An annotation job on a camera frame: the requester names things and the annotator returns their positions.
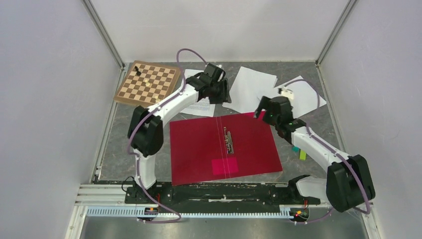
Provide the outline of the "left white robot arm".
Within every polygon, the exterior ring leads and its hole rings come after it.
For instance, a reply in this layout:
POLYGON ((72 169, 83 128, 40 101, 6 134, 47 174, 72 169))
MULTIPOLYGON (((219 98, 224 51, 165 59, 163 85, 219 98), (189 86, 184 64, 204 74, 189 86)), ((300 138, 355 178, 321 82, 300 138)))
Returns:
POLYGON ((128 153, 135 156, 137 197, 144 203, 155 200, 155 159, 164 142, 164 126, 183 109, 207 98, 210 104, 229 103, 226 72, 208 63, 205 69, 183 77, 181 86, 164 100, 152 106, 137 107, 128 130, 128 153))

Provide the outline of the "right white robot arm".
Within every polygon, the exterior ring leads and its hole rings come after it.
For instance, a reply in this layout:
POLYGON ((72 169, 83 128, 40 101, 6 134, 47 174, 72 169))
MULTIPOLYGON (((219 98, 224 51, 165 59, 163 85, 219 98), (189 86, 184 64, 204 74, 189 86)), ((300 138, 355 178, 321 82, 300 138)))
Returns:
POLYGON ((293 117, 287 97, 263 96, 254 118, 273 126, 279 137, 304 150, 326 172, 326 178, 302 175, 289 181, 288 198, 300 203, 306 197, 328 202, 338 212, 355 209, 370 214, 370 200, 376 196, 367 160, 351 156, 319 137, 303 120, 293 117))

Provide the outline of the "red clip file folder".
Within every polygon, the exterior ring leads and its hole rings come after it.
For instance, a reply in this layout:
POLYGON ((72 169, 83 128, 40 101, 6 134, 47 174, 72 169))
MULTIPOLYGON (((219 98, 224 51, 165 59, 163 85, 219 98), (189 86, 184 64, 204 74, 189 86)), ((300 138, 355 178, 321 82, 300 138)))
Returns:
POLYGON ((270 125, 252 113, 169 123, 174 186, 283 170, 270 125), (234 154, 227 154, 224 130, 234 154))

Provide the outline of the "white paper sheet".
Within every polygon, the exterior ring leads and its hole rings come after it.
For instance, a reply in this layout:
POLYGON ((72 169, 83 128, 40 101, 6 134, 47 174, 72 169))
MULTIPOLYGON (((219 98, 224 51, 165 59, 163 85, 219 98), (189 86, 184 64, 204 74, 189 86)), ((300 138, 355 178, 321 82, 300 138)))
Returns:
POLYGON ((286 87, 294 93, 294 99, 290 100, 293 107, 294 118, 299 118, 326 105, 326 100, 324 100, 322 96, 311 86, 311 84, 304 80, 301 76, 298 76, 277 87, 260 90, 258 92, 257 99, 261 100, 263 96, 269 98, 280 96, 280 94, 278 94, 278 89, 281 87, 286 87))

